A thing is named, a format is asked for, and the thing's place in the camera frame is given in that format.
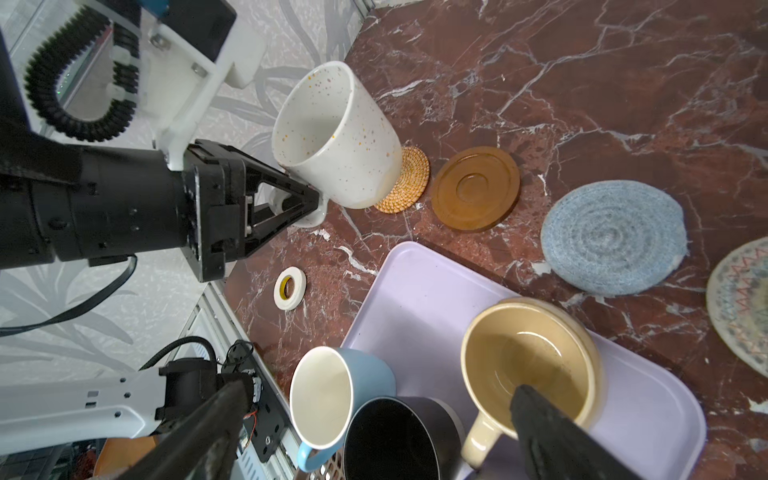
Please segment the white speckled mug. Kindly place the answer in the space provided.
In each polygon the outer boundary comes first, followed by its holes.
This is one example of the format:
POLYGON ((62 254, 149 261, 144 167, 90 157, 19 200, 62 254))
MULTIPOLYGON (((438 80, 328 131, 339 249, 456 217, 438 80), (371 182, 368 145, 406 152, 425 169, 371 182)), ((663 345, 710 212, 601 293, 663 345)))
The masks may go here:
POLYGON ((300 228, 319 226, 333 202, 369 208, 385 199, 401 175, 394 128, 350 67, 330 61, 293 88, 277 117, 272 154, 291 176, 320 193, 300 228))

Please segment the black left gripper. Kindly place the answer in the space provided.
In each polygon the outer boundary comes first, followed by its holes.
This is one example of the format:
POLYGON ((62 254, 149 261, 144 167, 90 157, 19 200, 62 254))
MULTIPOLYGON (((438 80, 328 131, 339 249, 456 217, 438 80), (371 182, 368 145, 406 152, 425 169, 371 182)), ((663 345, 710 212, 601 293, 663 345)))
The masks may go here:
POLYGON ((201 282, 222 279, 227 263, 249 257, 320 204, 310 186, 230 145, 197 140, 184 162, 190 214, 183 252, 201 282), (272 193, 258 199, 262 185, 272 193))

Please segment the woven straw coaster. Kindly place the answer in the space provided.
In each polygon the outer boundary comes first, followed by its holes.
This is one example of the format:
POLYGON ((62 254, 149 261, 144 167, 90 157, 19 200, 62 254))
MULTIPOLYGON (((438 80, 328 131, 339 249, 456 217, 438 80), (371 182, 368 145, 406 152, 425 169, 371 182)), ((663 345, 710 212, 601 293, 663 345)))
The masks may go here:
POLYGON ((390 193, 374 207, 380 212, 396 214, 413 206, 422 196, 430 179, 430 162, 419 148, 402 149, 402 168, 390 193))

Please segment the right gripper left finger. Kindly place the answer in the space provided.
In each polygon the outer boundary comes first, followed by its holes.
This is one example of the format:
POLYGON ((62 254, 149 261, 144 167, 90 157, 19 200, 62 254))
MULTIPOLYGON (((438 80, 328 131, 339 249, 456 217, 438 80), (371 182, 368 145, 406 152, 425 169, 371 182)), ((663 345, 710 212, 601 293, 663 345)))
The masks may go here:
POLYGON ((239 435, 250 411, 253 386, 225 384, 165 440, 120 477, 129 479, 231 478, 239 435))

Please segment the brown wooden coaster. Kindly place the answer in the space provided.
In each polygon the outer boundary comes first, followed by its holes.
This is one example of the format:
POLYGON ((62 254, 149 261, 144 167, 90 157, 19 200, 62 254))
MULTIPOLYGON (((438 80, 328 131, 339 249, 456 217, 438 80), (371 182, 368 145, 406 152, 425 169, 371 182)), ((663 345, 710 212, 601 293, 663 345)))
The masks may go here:
POLYGON ((514 208, 520 169, 497 147, 474 147, 454 155, 438 172, 431 197, 437 218, 459 231, 487 230, 514 208))

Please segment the blue grey woven coaster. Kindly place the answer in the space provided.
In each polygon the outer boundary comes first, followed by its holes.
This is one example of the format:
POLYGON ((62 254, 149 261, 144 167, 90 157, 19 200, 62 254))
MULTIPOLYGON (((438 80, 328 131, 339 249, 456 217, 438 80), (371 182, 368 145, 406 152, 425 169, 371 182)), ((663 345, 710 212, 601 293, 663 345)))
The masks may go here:
POLYGON ((666 279, 688 253, 684 211, 664 191, 630 180, 579 187, 549 211, 541 247, 554 273, 601 296, 632 295, 666 279))

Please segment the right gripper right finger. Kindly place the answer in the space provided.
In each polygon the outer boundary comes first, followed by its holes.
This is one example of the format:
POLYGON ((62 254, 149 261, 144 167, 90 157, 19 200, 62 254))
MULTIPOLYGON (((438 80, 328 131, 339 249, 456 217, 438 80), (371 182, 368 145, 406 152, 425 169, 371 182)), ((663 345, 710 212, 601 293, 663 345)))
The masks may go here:
POLYGON ((530 479, 638 477, 532 386, 516 388, 510 413, 530 479))

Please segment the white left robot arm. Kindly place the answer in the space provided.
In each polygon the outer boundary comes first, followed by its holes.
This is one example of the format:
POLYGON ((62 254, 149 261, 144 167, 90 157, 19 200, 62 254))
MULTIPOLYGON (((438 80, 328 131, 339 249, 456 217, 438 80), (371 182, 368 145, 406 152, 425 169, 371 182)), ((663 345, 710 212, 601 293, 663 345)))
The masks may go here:
POLYGON ((218 280, 318 208, 310 186, 194 136, 263 53, 225 1, 83 1, 23 78, 2 56, 2 267, 125 264, 51 325, 112 296, 141 252, 178 248, 198 280, 218 280))

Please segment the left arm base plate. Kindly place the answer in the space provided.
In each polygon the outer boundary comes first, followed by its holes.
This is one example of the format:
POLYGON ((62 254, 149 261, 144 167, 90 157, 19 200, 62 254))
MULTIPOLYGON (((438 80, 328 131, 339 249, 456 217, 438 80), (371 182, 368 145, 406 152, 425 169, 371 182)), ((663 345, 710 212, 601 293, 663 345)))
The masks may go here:
POLYGON ((246 443, 259 461, 266 463, 278 451, 289 423, 279 391, 268 370, 260 363, 254 344, 247 340, 236 340, 229 347, 221 372, 247 374, 252 380, 253 399, 244 419, 246 443))

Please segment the beige ceramic mug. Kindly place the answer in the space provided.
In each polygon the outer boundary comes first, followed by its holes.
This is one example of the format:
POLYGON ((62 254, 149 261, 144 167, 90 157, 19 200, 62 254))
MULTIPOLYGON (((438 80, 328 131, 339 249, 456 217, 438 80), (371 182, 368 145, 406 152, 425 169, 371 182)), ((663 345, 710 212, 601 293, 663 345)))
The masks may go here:
POLYGON ((518 387, 533 387, 585 430, 605 403, 602 360, 590 333, 533 298, 509 298, 477 315, 463 337, 461 370, 478 408, 461 456, 475 469, 501 436, 519 438, 510 411, 518 387))

